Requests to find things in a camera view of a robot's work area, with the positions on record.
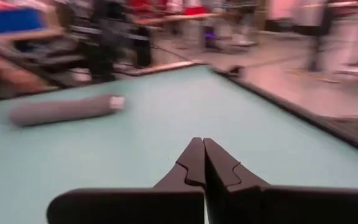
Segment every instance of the gray floor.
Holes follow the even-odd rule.
[[[189,59],[204,60],[219,68],[244,65],[247,67],[243,77],[245,82],[256,84],[315,113],[326,116],[358,116],[358,78],[332,74],[333,70],[350,60],[351,42],[358,32],[358,23],[346,20],[336,24],[323,54],[326,71],[322,74],[299,76],[288,72],[306,64],[309,44],[307,38],[281,40],[274,35],[261,35],[258,47],[234,54],[204,52],[194,43],[188,44],[190,47],[187,49],[178,49],[177,46],[183,45],[183,42],[172,39],[159,39],[156,45]],[[175,55],[168,56],[161,50],[156,50],[155,55],[160,63],[182,60]],[[340,83],[328,83],[313,78],[318,75]]]

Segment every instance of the light blue table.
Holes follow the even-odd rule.
[[[7,119],[20,101],[106,93],[125,96],[125,110],[33,128]],[[46,223],[49,202],[71,189],[152,187],[192,137],[271,184],[358,188],[357,149],[200,65],[0,101],[0,224]]]

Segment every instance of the gray foam tube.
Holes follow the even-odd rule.
[[[73,101],[44,101],[22,103],[9,112],[9,120],[16,126],[94,118],[121,109],[123,97],[101,95]]]

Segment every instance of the desk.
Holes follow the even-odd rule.
[[[16,128],[20,101],[125,96],[102,118]],[[49,202],[82,187],[152,187],[193,137],[213,138],[271,184],[358,188],[358,149],[194,65],[0,101],[0,223],[46,223]]]

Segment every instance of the person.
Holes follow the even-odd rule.
[[[321,9],[321,20],[319,26],[315,27],[310,48],[310,61],[308,72],[321,72],[321,52],[324,47],[324,37],[331,33],[331,28],[335,19],[334,8],[330,4],[335,0],[325,0]]]

